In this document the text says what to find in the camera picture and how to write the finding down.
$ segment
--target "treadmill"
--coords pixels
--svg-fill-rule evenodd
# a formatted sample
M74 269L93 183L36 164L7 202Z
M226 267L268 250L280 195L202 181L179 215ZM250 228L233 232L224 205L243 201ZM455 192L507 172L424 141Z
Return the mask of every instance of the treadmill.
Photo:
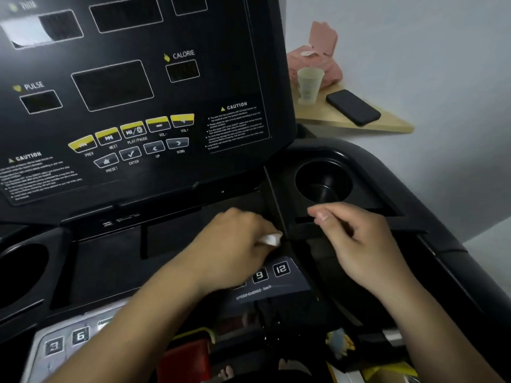
M463 245L367 151L297 138L278 0L3 1L3 381L43 381L230 207L283 244L170 347L205 335L220 363L291 344L345 372L408 360L307 215L335 201L386 217L419 281L511 378L511 303ZM324 344L338 328L355 346L340 360Z

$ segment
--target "black cup holder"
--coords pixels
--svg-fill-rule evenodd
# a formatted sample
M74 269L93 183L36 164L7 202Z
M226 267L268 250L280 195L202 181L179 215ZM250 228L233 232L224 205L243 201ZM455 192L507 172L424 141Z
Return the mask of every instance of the black cup holder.
M353 189L348 173L329 161L303 165L296 173L295 183L300 193L314 203L341 202Z
M43 275L50 255L41 244L16 247L0 256L0 309L27 294Z

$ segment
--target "wooden shelf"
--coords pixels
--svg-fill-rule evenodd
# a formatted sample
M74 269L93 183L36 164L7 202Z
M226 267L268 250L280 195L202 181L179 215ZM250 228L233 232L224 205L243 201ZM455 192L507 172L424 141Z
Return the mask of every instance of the wooden shelf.
M380 130L395 133L413 133L415 130L412 124L374 105L371 106L382 114L381 118L378 121L368 123L362 128L356 126L326 101L327 94L342 89L344 89L342 85L335 84L324 90L320 90L316 104L304 106L298 104L298 89L294 84L291 84L296 121L312 125L327 125L337 128L355 128L360 130Z

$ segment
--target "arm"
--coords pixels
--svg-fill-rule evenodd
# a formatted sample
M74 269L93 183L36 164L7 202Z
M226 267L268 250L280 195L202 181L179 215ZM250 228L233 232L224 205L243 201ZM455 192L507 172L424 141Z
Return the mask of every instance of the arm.
M250 212L232 208L218 214L47 383L147 381L195 304L259 270L274 248L256 242L276 232L270 222Z
M503 383L413 276L384 217L344 203L317 205L309 214L346 273L392 315L421 381ZM340 220L349 225L349 233Z

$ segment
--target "smartphone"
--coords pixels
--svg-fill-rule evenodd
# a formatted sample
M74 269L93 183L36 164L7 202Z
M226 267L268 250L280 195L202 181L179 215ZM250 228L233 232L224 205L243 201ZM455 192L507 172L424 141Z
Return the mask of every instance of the smartphone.
M382 116L378 110L369 106L348 90L340 90L328 94L327 102L346 115L357 126L365 126L368 123L379 120Z

